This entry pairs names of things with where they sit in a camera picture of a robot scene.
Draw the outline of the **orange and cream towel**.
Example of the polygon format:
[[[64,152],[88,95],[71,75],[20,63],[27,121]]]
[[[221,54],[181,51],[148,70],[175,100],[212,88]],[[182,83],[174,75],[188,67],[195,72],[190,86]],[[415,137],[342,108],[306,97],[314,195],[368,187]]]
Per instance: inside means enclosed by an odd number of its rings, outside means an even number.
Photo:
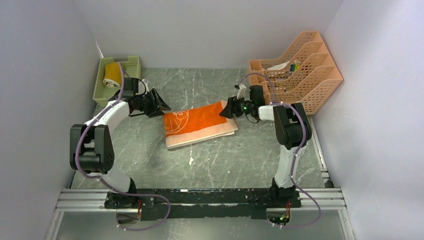
[[[167,149],[233,135],[239,129],[235,120],[219,115],[226,104],[227,101],[220,100],[198,108],[165,113],[163,126]]]

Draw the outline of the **brown yellow bear towel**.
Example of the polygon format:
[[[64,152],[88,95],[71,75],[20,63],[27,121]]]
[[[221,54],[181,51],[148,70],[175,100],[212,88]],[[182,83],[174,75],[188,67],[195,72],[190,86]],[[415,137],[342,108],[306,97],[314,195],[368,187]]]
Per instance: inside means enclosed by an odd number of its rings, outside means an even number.
[[[121,65],[118,62],[112,62],[105,66],[104,78],[102,83],[107,88],[120,88],[122,84]]]

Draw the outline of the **orange plastic file organizer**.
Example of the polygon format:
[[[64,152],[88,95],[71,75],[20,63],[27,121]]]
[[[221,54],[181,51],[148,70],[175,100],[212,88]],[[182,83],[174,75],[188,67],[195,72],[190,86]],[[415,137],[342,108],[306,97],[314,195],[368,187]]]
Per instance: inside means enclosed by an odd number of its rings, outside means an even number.
[[[295,60],[300,66],[290,74]],[[282,70],[267,70],[285,62]],[[301,103],[308,116],[315,115],[343,81],[318,31],[301,32],[277,59],[249,60],[247,72],[251,85],[263,86],[266,103]]]

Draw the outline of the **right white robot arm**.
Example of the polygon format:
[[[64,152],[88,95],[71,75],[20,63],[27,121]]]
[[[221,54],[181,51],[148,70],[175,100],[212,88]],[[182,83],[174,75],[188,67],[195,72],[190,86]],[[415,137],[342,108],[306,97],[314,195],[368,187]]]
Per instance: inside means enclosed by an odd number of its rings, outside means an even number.
[[[280,155],[277,172],[267,195],[275,207],[282,207],[289,198],[296,195],[298,185],[295,175],[298,161],[312,136],[305,109],[301,103],[266,104],[261,85],[249,87],[249,100],[245,100],[242,96],[246,90],[243,84],[237,85],[236,88],[237,95],[228,98],[226,106],[219,115],[227,119],[251,115],[257,122],[274,122],[276,139],[280,144]]]

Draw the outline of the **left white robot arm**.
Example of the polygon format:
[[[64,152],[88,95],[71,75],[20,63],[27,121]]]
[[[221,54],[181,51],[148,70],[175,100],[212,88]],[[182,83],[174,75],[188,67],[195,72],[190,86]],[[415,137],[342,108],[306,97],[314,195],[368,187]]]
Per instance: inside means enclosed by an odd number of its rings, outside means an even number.
[[[171,107],[155,88],[149,88],[144,79],[125,77],[121,88],[106,107],[84,124],[70,128],[70,166],[87,179],[103,183],[126,208],[139,200],[134,181],[114,167],[115,153],[111,134],[134,111],[148,118],[160,117]]]

